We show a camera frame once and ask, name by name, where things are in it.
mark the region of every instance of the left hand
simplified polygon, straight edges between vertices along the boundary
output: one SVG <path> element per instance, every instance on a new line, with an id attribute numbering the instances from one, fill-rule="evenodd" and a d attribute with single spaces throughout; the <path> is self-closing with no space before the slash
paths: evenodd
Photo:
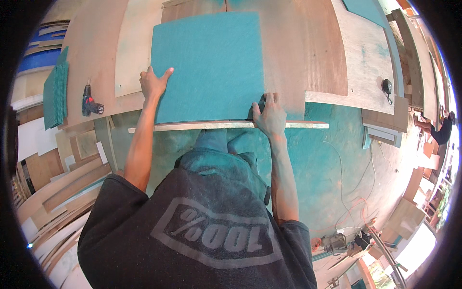
<path id="1" fill-rule="evenodd" d="M 167 87 L 167 81 L 173 73 L 173 68 L 167 69 L 162 77 L 157 77 L 152 70 L 152 66 L 147 68 L 147 71 L 140 73 L 141 91 L 145 96 L 146 102 L 158 102 L 161 95 Z"/>

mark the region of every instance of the blue board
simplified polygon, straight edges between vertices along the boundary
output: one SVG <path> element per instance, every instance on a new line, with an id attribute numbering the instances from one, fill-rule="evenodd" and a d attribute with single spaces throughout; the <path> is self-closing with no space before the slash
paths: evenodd
<path id="1" fill-rule="evenodd" d="M 377 6 L 374 0 L 342 0 L 343 4 L 348 11 L 355 13 L 361 17 L 366 18 L 374 22 L 377 25 L 382 26 L 383 28 L 389 27 L 388 21 L 383 19 L 382 15 L 385 16 L 385 12 L 382 9 L 380 11 L 377 9 Z"/>
<path id="2" fill-rule="evenodd" d="M 264 92 L 257 12 L 193 16 L 154 26 L 151 65 L 173 67 L 155 123 L 247 119 Z"/>

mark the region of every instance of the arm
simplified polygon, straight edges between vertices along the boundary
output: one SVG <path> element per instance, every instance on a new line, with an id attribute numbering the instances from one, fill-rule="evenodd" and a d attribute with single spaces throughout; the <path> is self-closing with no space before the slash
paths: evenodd
<path id="1" fill-rule="evenodd" d="M 124 178 L 143 192 L 146 192 L 151 173 L 152 130 L 156 109 L 172 73 L 173 68 L 169 68 L 161 78 L 158 78 L 150 66 L 147 71 L 140 74 L 141 90 L 145 101 L 125 159 Z"/>
<path id="2" fill-rule="evenodd" d="M 273 216 L 280 225 L 284 221 L 299 220 L 297 186 L 287 151 L 287 114 L 278 104 L 278 94 L 267 93 L 265 109 L 260 113 L 258 104 L 252 104 L 254 121 L 268 137 L 271 147 L 271 202 Z"/>

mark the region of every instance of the black t-shirt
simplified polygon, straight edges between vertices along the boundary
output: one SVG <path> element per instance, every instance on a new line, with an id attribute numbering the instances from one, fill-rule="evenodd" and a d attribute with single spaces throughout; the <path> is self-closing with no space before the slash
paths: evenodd
<path id="1" fill-rule="evenodd" d="M 443 121 L 443 125 L 439 129 L 439 131 L 435 131 L 435 128 L 432 126 L 431 135 L 436 140 L 439 145 L 443 145 L 449 141 L 451 137 L 452 131 L 452 120 L 451 116 L 445 117 Z"/>
<path id="2" fill-rule="evenodd" d="M 182 168 L 148 198 L 111 174 L 82 230 L 94 288 L 316 288 L 310 234 L 246 187 Z"/>

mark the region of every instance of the person in black shirt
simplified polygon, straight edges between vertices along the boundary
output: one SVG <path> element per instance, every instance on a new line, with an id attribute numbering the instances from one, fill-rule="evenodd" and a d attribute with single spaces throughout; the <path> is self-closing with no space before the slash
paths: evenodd
<path id="1" fill-rule="evenodd" d="M 268 137 L 272 186 L 253 153 L 237 154 L 226 130 L 201 131 L 151 198 L 156 108 L 170 68 L 141 73 L 145 102 L 124 171 L 105 179 L 78 244 L 94 288 L 316 288 L 310 233 L 299 222 L 284 133 L 286 113 L 267 93 L 253 117 Z M 272 198 L 273 214 L 266 209 Z"/>
<path id="2" fill-rule="evenodd" d="M 438 145 L 443 145 L 449 141 L 452 126 L 456 123 L 456 115 L 451 111 L 448 117 L 441 117 L 441 121 L 443 124 L 439 131 L 436 131 L 435 127 L 431 123 L 420 122 L 417 118 L 414 119 L 415 125 L 422 128 L 424 132 L 431 134 Z"/>

